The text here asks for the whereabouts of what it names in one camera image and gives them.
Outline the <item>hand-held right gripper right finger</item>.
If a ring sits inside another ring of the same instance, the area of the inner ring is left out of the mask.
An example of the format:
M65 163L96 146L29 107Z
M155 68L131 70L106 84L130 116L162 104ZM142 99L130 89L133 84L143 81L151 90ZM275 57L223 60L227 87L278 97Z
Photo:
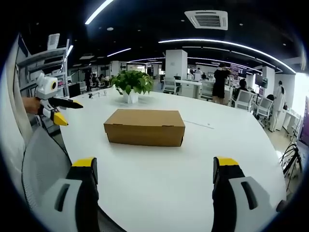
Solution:
M213 232L260 232L285 207L271 206L270 195L232 158L213 158Z

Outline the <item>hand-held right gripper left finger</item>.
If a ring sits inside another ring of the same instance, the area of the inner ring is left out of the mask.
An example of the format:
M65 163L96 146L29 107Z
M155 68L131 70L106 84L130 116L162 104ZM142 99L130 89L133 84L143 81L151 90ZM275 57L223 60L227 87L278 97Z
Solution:
M49 232L98 232L97 159L73 163L44 194L40 216Z

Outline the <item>person's left hand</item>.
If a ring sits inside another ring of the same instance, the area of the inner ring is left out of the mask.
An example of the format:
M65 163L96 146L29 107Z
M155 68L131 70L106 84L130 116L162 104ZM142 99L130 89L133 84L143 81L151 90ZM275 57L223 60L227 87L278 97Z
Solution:
M41 100L37 97L22 97L25 111L29 114L37 115L41 107Z

